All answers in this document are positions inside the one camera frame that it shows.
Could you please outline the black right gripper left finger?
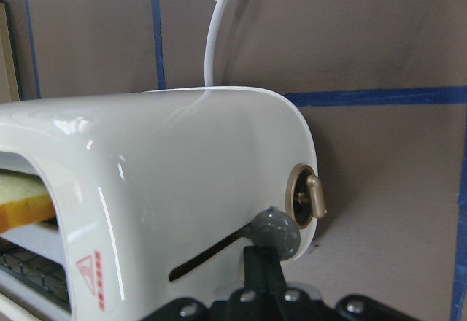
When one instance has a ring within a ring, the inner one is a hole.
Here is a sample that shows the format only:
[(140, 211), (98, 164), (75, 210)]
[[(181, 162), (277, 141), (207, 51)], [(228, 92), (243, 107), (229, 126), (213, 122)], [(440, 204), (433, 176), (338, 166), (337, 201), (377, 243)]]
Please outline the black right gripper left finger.
[(191, 297), (176, 298), (147, 315), (145, 320), (232, 320), (244, 312), (256, 320), (261, 316), (262, 295), (266, 291), (263, 259), (269, 250), (248, 246), (243, 250), (244, 284), (225, 300), (216, 300), (210, 307)]

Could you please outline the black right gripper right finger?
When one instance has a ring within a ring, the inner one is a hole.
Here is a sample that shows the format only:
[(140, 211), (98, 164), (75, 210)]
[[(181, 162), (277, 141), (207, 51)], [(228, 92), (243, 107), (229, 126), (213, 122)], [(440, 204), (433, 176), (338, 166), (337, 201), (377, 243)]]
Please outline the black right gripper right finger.
[(263, 273), (267, 293), (273, 298), (280, 320), (414, 320), (413, 316), (364, 295), (347, 295), (334, 307), (321, 298), (312, 298), (300, 287), (285, 281), (273, 249), (263, 254)]

